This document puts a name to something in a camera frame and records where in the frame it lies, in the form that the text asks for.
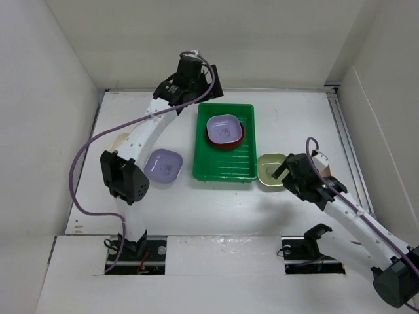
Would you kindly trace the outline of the green square plate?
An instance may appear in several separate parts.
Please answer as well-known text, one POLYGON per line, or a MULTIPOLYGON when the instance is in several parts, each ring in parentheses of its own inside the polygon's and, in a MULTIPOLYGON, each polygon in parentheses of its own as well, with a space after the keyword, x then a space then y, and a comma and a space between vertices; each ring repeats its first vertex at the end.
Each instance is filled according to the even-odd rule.
POLYGON ((257 159, 257 174, 260 183, 269 188, 282 187, 282 180, 289 173, 288 170, 285 170, 278 179, 274 179, 272 174, 281 166, 285 159, 286 155, 280 153, 260 155, 257 159))

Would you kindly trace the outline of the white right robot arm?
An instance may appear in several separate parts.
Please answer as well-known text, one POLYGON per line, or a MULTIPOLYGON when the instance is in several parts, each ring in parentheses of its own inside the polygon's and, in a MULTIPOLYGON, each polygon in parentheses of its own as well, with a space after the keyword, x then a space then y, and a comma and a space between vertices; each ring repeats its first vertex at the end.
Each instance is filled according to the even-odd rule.
POLYGON ((328 166, 327 157, 314 150, 311 155, 288 155, 271 174, 285 189, 316 205, 356 239, 346 241, 330 226, 318 224, 304 234, 304 253, 312 258, 324 254, 346 264, 371 282, 388 305, 407 305, 418 294, 418 247, 377 222, 338 179, 324 177, 321 171, 328 166))

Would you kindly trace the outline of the cream square plate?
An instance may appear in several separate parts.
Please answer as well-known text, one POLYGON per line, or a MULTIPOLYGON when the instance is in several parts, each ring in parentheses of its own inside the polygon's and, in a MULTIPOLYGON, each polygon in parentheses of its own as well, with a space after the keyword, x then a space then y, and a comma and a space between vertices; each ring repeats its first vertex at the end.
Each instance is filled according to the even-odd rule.
POLYGON ((128 138, 129 134, 128 133, 122 133, 120 135, 118 135, 113 144, 109 147, 108 151, 109 152, 114 152, 116 150, 119 149, 119 147, 123 144, 123 142, 125 142, 125 140, 128 138))

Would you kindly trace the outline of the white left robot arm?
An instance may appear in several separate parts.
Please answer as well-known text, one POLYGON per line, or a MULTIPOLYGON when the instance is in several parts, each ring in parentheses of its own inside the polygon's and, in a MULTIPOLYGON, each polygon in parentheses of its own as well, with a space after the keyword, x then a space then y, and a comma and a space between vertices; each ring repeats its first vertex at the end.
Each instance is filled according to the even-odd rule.
POLYGON ((149 189, 144 167, 153 145, 186 105, 221 96, 216 66, 197 55, 182 54, 177 71, 153 92, 146 111, 148 119, 138 123, 113 152, 102 153, 103 181, 125 221, 125 230, 118 235, 119 245, 131 259, 141 258, 147 246, 147 229, 134 205, 149 189))

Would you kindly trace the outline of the red round plate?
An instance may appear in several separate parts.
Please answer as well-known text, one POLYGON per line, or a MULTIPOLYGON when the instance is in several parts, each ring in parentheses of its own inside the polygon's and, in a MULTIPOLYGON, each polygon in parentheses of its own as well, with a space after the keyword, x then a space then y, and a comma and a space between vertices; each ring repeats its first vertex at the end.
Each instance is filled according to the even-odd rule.
POLYGON ((219 149, 225 149, 225 150, 228 150, 228 149, 233 149, 233 148, 236 148, 236 147, 238 147, 241 143, 242 143, 242 141, 244 140, 244 137, 245 137, 245 128, 244 128, 244 126, 243 126, 243 124, 242 123, 240 123, 240 127, 241 127, 241 131, 242 131, 242 136, 241 136, 241 138, 239 138, 239 140, 237 140, 237 141, 235 141, 235 142, 231 142, 231 143, 223 143, 223 144, 219 144, 219 143, 214 143, 210 138, 209 138, 209 135, 208 135, 208 131, 207 130, 205 130, 205 137, 206 137, 206 140, 207 140, 207 142, 211 145, 211 146, 213 146, 213 147, 215 147, 215 148, 219 148, 219 149))

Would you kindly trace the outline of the pink square plate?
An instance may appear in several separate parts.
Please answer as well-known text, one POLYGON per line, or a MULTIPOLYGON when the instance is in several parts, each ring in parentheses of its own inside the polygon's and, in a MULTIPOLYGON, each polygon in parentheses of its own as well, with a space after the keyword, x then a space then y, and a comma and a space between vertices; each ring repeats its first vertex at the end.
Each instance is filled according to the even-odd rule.
POLYGON ((327 166, 324 170, 322 170, 321 172, 320 172, 320 175, 322 176, 322 177, 329 177, 329 176, 331 176, 331 169, 330 169, 330 166, 327 166))

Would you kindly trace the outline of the purple square plate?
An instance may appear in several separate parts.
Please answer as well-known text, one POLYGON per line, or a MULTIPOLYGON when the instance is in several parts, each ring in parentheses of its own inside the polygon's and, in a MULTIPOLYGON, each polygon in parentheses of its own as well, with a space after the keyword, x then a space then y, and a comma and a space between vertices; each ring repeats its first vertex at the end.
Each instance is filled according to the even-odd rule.
POLYGON ((231 114, 211 117, 206 123, 209 139, 219 145, 235 143, 244 134, 238 118, 231 114))
POLYGON ((168 184, 176 180, 183 166, 183 158, 177 152, 157 149, 151 153, 144 174, 152 181, 168 184))

